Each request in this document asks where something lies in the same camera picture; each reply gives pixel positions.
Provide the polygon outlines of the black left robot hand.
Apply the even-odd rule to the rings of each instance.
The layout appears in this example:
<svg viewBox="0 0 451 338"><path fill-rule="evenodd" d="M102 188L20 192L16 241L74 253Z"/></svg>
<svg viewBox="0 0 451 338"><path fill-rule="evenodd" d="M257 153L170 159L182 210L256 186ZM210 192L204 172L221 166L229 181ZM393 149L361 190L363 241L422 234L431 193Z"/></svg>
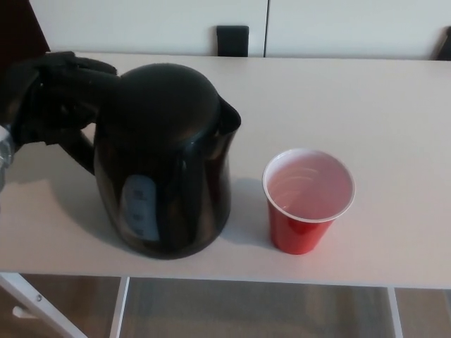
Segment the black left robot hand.
<svg viewBox="0 0 451 338"><path fill-rule="evenodd" d="M21 61L1 78L1 126L16 147L78 141L119 79L112 65L71 51Z"/></svg>

